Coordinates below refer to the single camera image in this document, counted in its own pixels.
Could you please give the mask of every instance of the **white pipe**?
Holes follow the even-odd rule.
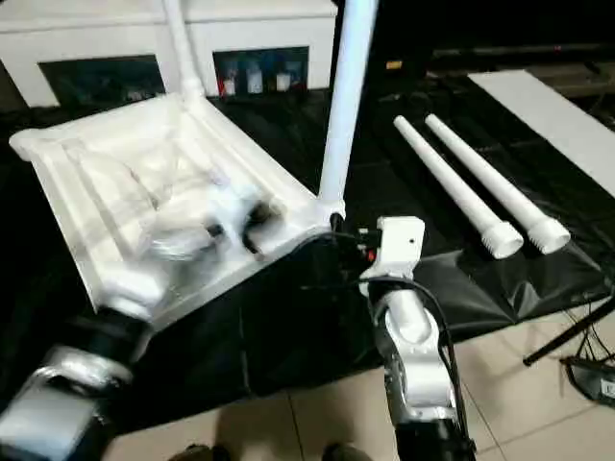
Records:
[[[398,115],[393,123],[480,232],[482,244],[493,257],[502,259],[516,253],[523,246],[521,234],[510,223],[502,221],[405,118]]]
[[[339,206],[342,210],[358,105],[377,11],[378,0],[346,1],[318,193],[321,201],[330,206]]]
[[[203,83],[196,71],[192,47],[185,27],[182,13],[182,0],[162,0],[166,20],[169,25],[175,55],[180,67],[182,94],[186,99],[202,98],[205,94]]]
[[[570,233],[559,221],[543,213],[438,117],[431,114],[425,121],[489,192],[519,221],[528,232],[529,240],[543,255],[559,250],[570,241]]]

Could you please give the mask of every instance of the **tiled floor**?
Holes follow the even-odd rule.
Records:
[[[531,368],[521,364],[524,354],[568,325],[566,314],[555,314],[458,345],[479,461],[615,459],[615,410],[581,397],[556,360],[575,345]],[[598,330],[615,343],[615,315]],[[249,461],[315,461],[332,442],[352,442],[375,461],[398,459],[382,370],[235,403],[123,437],[106,459],[162,461],[191,443],[215,441],[229,447],[235,459]]]

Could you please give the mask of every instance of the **black cloth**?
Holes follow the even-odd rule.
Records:
[[[316,191],[328,93],[214,104]],[[401,113],[428,135],[421,120],[430,111],[561,219],[574,242],[549,256],[527,243],[517,255],[494,261],[392,126]],[[16,158],[6,139],[21,128],[85,114],[86,109],[37,109],[0,120],[0,201],[6,216],[0,231],[8,253],[3,264],[6,305],[0,314],[3,402],[60,339],[59,325],[90,308],[36,175]],[[480,190],[462,167],[456,169]],[[480,195],[506,217],[487,193]],[[467,80],[423,82],[399,95],[363,102],[346,203],[350,230],[373,227],[382,215],[416,215],[426,222],[424,258],[415,277],[443,304],[457,340],[611,292],[614,199]],[[361,295],[356,290],[301,288],[358,277],[363,266],[352,260],[348,245],[323,238],[302,246],[159,334],[138,365],[127,396],[130,411],[120,422],[123,429],[165,423],[232,400],[311,386],[378,365]]]

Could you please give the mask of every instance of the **white cabinet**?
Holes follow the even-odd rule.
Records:
[[[337,13],[330,0],[178,1],[208,95],[218,95],[222,81],[214,54],[230,51],[252,62],[249,50],[305,49],[306,87],[329,86]],[[179,89],[160,0],[6,0],[0,37],[0,61],[31,107]]]

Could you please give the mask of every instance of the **black stand leg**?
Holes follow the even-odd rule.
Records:
[[[530,367],[531,365],[534,364],[534,362],[540,360],[545,355],[548,355],[549,353],[553,352],[560,346],[566,344],[568,341],[573,339],[579,333],[585,331],[587,328],[591,327],[596,322],[600,321],[601,319],[606,317],[608,314],[610,314],[614,310],[615,310],[615,299],[610,300],[608,303],[603,304],[598,309],[587,314],[585,317],[583,317],[581,320],[576,322],[566,331],[564,331],[559,336],[556,336],[554,339],[552,339],[547,344],[545,344],[538,351],[528,355],[526,358],[523,359],[523,363],[526,366]]]

